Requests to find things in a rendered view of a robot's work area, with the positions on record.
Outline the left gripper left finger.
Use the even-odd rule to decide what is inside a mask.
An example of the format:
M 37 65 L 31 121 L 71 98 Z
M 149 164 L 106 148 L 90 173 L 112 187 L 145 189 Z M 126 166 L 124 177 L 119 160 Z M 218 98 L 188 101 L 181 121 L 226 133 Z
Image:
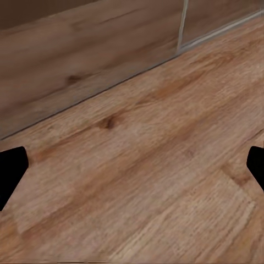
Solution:
M 28 167 L 24 146 L 0 152 L 0 213 Z

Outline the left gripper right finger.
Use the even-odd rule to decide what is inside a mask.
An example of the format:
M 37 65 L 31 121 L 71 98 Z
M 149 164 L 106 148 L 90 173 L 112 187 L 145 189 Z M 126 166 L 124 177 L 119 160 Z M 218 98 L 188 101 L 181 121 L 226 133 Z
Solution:
M 264 148 L 252 146 L 246 165 L 264 190 Z

